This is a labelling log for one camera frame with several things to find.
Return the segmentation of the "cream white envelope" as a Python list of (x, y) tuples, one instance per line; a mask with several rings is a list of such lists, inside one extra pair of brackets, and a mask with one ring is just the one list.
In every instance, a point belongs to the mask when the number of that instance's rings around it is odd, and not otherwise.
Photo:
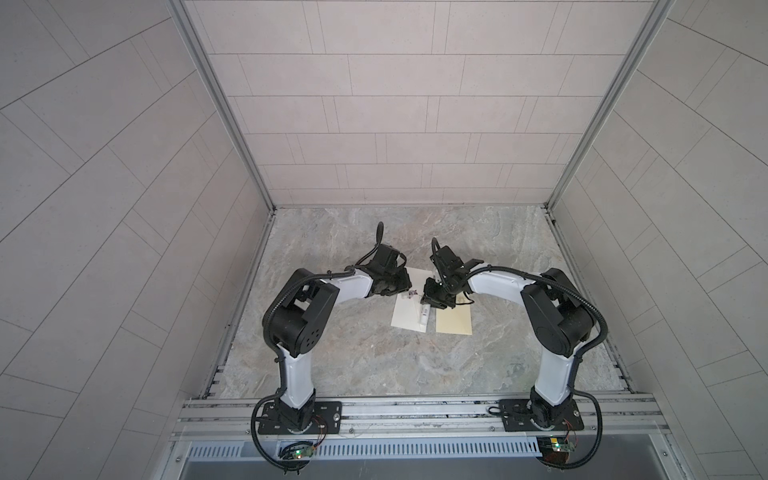
[(427, 331), (427, 325), (419, 322), (420, 308), (424, 296), (424, 287), (428, 279), (434, 278), (434, 273), (429, 270), (406, 268), (411, 286), (405, 292), (396, 296), (395, 307), (391, 318), (391, 326), (395, 328), (411, 330), (419, 333)]

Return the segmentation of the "yellow manila envelope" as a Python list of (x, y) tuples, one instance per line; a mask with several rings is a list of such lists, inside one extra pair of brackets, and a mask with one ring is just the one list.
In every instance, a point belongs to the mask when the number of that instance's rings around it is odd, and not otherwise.
[(456, 298), (455, 307), (437, 309), (436, 332), (470, 336), (472, 334), (471, 304), (472, 301), (464, 293), (460, 293)]

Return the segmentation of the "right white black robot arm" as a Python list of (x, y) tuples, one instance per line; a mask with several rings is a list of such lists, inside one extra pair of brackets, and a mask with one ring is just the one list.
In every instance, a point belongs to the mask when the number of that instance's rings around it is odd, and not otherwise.
[(440, 310), (453, 309), (459, 305), (459, 295), (483, 294), (525, 308), (542, 346), (542, 359), (529, 400), (518, 410), (540, 430), (563, 424), (565, 415), (573, 411), (575, 378), (583, 354), (604, 339), (602, 334), (590, 338), (601, 318), (596, 308), (560, 269), (535, 275), (479, 259), (465, 262), (436, 239), (431, 249), (437, 277), (426, 280), (423, 303)]

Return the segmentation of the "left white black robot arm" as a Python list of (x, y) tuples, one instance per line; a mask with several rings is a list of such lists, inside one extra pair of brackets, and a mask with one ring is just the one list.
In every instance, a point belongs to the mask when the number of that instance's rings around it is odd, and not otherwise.
[(412, 286), (407, 257), (379, 244), (341, 272), (294, 271), (263, 319), (263, 337), (277, 355), (280, 385), (276, 392), (279, 421), (292, 431), (311, 422), (316, 389), (311, 378), (311, 351), (318, 344), (334, 307), (372, 296), (394, 296)]

